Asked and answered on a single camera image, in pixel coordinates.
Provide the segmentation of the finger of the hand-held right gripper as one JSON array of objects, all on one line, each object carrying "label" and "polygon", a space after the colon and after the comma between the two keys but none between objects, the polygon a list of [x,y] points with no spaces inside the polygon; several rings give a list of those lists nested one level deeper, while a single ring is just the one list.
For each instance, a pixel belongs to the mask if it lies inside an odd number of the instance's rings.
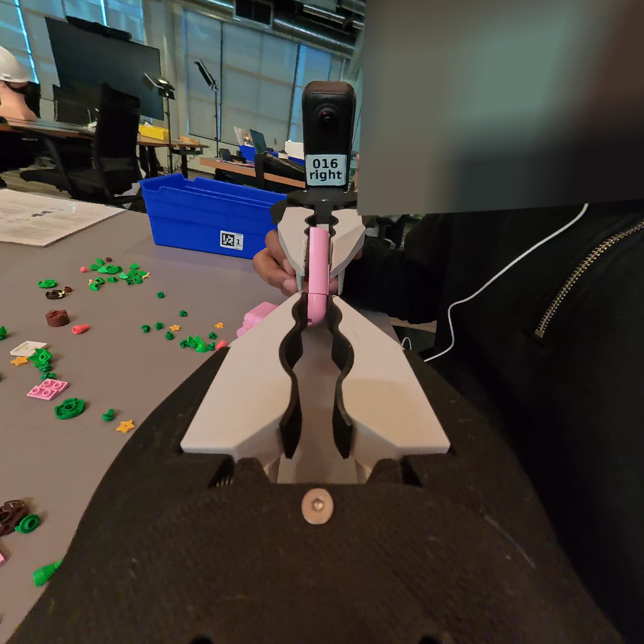
[{"label": "finger of the hand-held right gripper", "polygon": [[365,225],[356,209],[336,209],[328,231],[328,293],[342,294],[345,270],[364,244]]},{"label": "finger of the hand-held right gripper", "polygon": [[308,220],[313,216],[314,210],[309,207],[287,206],[278,223],[279,243],[295,270],[299,292],[303,291],[309,268],[310,223]]}]

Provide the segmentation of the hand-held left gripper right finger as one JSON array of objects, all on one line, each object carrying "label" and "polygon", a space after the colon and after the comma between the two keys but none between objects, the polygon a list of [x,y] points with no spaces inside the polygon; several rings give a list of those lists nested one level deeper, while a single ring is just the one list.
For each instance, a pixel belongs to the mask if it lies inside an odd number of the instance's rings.
[{"label": "hand-held left gripper right finger", "polygon": [[332,427],[342,458],[446,454],[450,442],[401,345],[338,296],[328,303],[339,370]]}]

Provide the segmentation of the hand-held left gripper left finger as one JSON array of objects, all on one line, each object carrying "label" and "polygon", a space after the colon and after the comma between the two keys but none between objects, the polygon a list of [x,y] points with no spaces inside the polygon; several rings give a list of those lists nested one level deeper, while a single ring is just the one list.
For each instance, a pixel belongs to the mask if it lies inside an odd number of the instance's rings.
[{"label": "hand-held left gripper left finger", "polygon": [[221,349],[223,358],[181,440],[186,453],[291,459],[302,432],[294,365],[303,354],[308,296],[291,296],[264,320]]}]

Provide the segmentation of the pink brick block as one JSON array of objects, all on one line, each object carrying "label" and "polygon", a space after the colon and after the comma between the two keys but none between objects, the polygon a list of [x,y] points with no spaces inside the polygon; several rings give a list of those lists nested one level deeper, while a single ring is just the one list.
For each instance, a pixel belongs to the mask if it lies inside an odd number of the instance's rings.
[{"label": "pink brick block", "polygon": [[309,229],[308,244],[308,326],[318,326],[326,318],[329,294],[330,224]]}]

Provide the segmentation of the person's right hand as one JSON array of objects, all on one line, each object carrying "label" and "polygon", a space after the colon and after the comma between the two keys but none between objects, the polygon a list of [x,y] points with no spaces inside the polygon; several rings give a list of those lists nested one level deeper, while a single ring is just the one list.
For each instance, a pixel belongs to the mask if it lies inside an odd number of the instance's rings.
[{"label": "person's right hand", "polygon": [[253,268],[263,281],[278,289],[286,297],[299,291],[308,291],[306,281],[303,281],[301,286],[298,285],[296,271],[281,247],[277,230],[270,230],[267,233],[265,248],[254,256]]}]

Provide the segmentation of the pink brick animal body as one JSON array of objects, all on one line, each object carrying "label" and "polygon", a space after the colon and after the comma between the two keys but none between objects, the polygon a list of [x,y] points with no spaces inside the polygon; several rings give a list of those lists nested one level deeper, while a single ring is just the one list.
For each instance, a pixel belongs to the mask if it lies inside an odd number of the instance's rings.
[{"label": "pink brick animal body", "polygon": [[237,338],[245,335],[250,329],[261,324],[261,322],[270,315],[273,311],[277,310],[279,305],[275,305],[268,302],[262,302],[261,304],[255,306],[253,309],[248,311],[244,315],[242,326],[237,329]]}]

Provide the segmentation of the wooden top office desk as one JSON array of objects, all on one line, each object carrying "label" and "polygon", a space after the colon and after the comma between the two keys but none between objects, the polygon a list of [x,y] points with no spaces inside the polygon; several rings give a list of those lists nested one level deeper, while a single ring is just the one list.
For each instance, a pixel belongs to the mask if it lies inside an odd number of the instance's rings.
[{"label": "wooden top office desk", "polygon": [[[234,174],[241,174],[244,176],[250,176],[251,178],[256,178],[256,172],[253,165],[240,164],[237,162],[228,162],[226,160],[221,160],[219,158],[210,158],[210,157],[201,157],[199,163],[202,166],[208,167],[209,169],[221,170]],[[272,173],[264,173],[263,178],[266,181],[271,181],[274,183],[280,183],[282,185],[288,185],[298,189],[304,189],[305,183],[300,180],[296,180],[289,177],[280,176]]]},{"label": "wooden top office desk", "polygon": [[198,141],[162,141],[139,134],[137,147],[139,151],[139,164],[145,178],[156,178],[160,173],[160,164],[157,157],[157,149],[167,151],[168,174],[175,173],[174,157],[180,158],[180,173],[184,178],[189,178],[188,160],[189,157],[198,157],[210,146],[201,144]]}]

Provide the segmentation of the blue plastic bin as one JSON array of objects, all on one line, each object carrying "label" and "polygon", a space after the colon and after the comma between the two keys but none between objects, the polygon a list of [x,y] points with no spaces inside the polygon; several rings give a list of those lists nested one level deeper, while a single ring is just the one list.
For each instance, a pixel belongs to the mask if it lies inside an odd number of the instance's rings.
[{"label": "blue plastic bin", "polygon": [[140,181],[158,246],[252,260],[276,226],[270,208],[286,195],[169,174]]}]

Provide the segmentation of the scattered small green clips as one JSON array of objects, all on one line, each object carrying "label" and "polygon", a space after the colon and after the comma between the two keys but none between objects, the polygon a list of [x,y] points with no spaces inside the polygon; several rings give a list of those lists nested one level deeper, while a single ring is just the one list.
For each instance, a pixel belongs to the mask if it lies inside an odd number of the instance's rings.
[{"label": "scattered small green clips", "polygon": [[[143,420],[210,353],[183,348],[189,335],[212,342],[210,333],[234,334],[227,305],[214,297],[181,294],[178,287],[105,285],[75,290],[60,302],[29,292],[20,304],[1,305],[1,502],[23,500],[51,526],[77,522],[99,480]],[[66,310],[70,323],[46,324],[50,310]],[[223,323],[224,329],[214,328]],[[89,325],[84,334],[71,328]],[[177,333],[168,331],[180,325]],[[46,342],[50,369],[14,366],[10,351],[24,341]],[[27,397],[45,379],[69,386],[51,401]],[[85,412],[59,420],[54,409],[83,398]],[[122,421],[136,428],[120,433]]]}]

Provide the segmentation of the person's black jacket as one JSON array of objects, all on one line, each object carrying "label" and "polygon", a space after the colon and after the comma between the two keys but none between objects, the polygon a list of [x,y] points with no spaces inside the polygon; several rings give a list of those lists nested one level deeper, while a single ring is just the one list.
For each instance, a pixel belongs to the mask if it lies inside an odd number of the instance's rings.
[{"label": "person's black jacket", "polygon": [[643,201],[462,213],[423,352],[495,418],[626,643],[643,642]]}]

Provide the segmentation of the pile of green leaf pieces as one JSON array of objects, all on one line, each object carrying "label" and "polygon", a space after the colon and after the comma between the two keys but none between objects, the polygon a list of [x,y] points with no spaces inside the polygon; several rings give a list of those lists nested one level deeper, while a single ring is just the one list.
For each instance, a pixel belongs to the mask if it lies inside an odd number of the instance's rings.
[{"label": "pile of green leaf pieces", "polygon": [[88,285],[88,288],[94,292],[99,291],[103,286],[108,284],[123,283],[126,286],[141,285],[147,279],[141,279],[140,275],[148,272],[142,269],[137,263],[132,263],[124,269],[120,265],[112,263],[108,258],[96,258],[88,269],[88,272],[93,273],[93,277],[90,279],[97,281],[97,283]]}]

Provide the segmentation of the black office chair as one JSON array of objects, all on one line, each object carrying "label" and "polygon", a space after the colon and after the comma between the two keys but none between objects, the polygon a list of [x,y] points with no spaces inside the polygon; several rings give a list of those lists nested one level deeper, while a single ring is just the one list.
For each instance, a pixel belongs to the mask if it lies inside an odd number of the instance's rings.
[{"label": "black office chair", "polygon": [[137,158],[141,101],[138,97],[100,84],[97,124],[92,134],[44,137],[53,166],[24,170],[24,181],[39,182],[87,202],[122,205],[141,179]]}]

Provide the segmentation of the large black monitor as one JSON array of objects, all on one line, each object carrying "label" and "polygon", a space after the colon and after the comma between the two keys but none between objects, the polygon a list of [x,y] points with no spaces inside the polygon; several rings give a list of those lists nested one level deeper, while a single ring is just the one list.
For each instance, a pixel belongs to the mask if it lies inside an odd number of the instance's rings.
[{"label": "large black monitor", "polygon": [[164,119],[164,104],[148,78],[162,76],[157,48],[98,34],[66,20],[45,18],[57,85],[68,92],[98,92],[105,83],[141,101],[141,115]]}]

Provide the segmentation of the brown round holed plate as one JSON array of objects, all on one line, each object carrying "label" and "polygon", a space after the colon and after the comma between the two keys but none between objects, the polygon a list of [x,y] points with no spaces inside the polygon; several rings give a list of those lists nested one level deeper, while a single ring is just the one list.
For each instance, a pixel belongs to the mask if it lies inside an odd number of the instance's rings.
[{"label": "brown round holed plate", "polygon": [[28,504],[23,500],[6,501],[1,506],[1,537],[13,533],[28,511]]}]

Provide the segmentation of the green flexible rod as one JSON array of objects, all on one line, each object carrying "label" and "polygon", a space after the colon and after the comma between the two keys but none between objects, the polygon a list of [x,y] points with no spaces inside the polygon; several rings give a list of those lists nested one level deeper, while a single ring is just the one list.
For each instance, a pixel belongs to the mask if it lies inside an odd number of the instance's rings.
[{"label": "green flexible rod", "polygon": [[62,561],[63,559],[59,559],[54,563],[37,568],[32,574],[32,580],[33,580],[34,586],[36,588],[39,588],[47,584],[52,579],[52,577],[56,574],[56,572],[60,569],[60,566],[62,565]]}]

